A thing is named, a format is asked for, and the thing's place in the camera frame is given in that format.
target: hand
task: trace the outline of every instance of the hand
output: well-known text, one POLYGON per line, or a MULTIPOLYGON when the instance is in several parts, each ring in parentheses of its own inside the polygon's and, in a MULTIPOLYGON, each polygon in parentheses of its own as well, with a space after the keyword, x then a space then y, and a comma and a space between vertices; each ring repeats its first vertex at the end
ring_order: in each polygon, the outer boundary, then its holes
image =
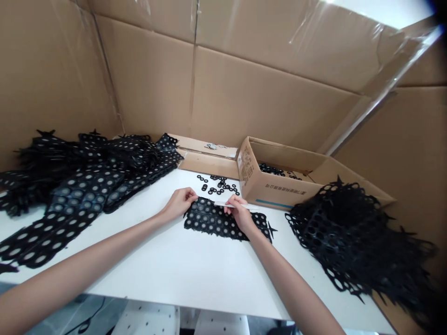
POLYGON ((192 188, 175 190, 166 206, 158 213, 164 221, 169 222, 183 215, 199 196, 192 188))
POLYGON ((247 200, 242 199, 237 195, 233 194, 225 204, 233 205, 235 207, 235 208, 224 207, 223 211, 228 214, 233 214, 237 226, 239 227, 240 230, 242 230, 244 234, 249 228, 255 226, 255 223, 251 218, 250 211, 245 207, 241 206, 241 204, 247 205, 248 204, 247 200))

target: forearm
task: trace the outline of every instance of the forearm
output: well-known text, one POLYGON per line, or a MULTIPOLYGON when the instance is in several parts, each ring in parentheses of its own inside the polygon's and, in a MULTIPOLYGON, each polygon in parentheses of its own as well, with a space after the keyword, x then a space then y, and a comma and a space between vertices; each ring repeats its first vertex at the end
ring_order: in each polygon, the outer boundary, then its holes
POLYGON ((85 291, 164 221, 154 216, 53 265, 0 296, 2 334, 23 334, 85 291))
POLYGON ((245 233, 301 332, 304 335, 344 334, 325 304, 259 229, 253 225, 245 233))

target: black rubber mesh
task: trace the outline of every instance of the black rubber mesh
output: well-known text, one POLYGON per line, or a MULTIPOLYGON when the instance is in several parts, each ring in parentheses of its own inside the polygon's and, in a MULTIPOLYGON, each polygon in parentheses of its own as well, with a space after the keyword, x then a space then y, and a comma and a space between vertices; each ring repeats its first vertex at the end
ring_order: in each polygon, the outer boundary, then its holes
POLYGON ((428 326, 435 290, 422 263, 436 247, 402 227, 388 228, 392 218, 357 183, 343 184, 339 178, 285 216, 339 291, 360 299, 373 290, 381 298, 386 294, 419 325, 428 326))
POLYGON ((94 131, 67 142, 40 132, 21 149, 20 171, 0 174, 0 210, 10 216, 44 204, 44 217, 0 242, 0 257, 38 268, 86 229, 101 213, 112 213, 127 199, 177 167, 183 157, 167 134, 108 141, 94 131))
MULTIPOLYGON (((234 217, 224 213, 224 208, 214 205, 210 199, 199 197, 191 204, 184 217, 186 217, 184 225, 186 229, 248 241, 247 236, 237 226, 234 217)), ((271 234, 269 230, 270 225, 267 223, 266 216, 262 213, 251 213, 251 217, 259 230, 272 243, 273 233, 271 234)))

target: white tabletop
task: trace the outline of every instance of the white tabletop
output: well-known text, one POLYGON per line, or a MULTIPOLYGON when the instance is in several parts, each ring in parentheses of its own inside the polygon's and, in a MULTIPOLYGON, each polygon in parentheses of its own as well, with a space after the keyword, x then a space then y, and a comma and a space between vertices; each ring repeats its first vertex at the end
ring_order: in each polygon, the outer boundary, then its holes
MULTIPOLYGON (((156 214, 177 188, 192 187, 198 195, 226 200, 230 193, 201 191, 198 173, 175 170, 141 191, 112 214, 101 214, 90 227, 38 269, 20 267, 3 273, 0 281, 19 284, 65 258, 156 214)), ((207 178, 208 189, 217 181, 207 178)), ((239 181, 227 181, 227 184, 239 181)), ((10 219, 0 212, 0 241, 43 216, 43 208, 10 219)), ((320 264, 302 248, 284 217, 284 211, 261 207, 274 232, 273 245, 303 276, 344 328, 395 334, 368 296, 365 304, 339 292, 320 264)), ((178 218, 128 255, 87 293, 289 320, 290 317, 249 242, 208 235, 183 227, 178 218)))

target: blue stripe on box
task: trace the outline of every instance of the blue stripe on box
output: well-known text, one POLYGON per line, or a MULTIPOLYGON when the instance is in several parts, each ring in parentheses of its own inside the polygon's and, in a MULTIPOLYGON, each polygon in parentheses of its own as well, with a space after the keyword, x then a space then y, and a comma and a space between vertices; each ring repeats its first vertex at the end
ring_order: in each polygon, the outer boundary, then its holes
POLYGON ((276 203, 276 202, 270 202, 270 201, 265 201, 265 200, 260 200, 260 199, 256 199, 256 202, 261 202, 261 203, 266 203, 266 204, 269 204, 269 205, 280 206, 280 207, 286 207, 286 208, 293 208, 293 206, 288 206, 288 205, 278 204, 278 203, 276 203))

